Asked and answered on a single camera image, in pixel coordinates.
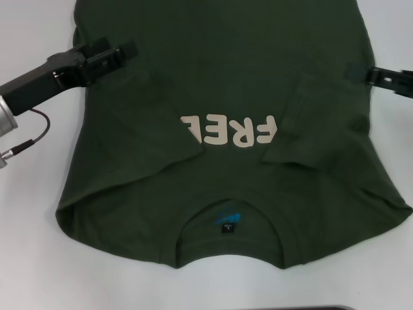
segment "white table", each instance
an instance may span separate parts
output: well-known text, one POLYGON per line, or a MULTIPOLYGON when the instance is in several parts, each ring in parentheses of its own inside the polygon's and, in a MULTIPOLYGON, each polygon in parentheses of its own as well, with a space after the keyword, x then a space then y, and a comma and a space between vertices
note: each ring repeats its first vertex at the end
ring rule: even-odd
MULTIPOLYGON (((1 0, 0 85, 69 49, 74 3, 1 0)), ((413 1, 359 0, 359 5, 377 65, 413 70, 413 1)), ((39 106, 52 119, 52 130, 0 171, 0 309, 413 309, 413 219, 383 236, 286 271, 240 256, 207 258, 176 271, 67 238, 54 211, 79 134, 83 96, 78 88, 39 106)), ((45 126, 33 113, 17 121, 20 128, 0 139, 1 151, 37 136, 45 126)), ((376 89, 372 122, 378 153, 413 205, 413 100, 376 89)))

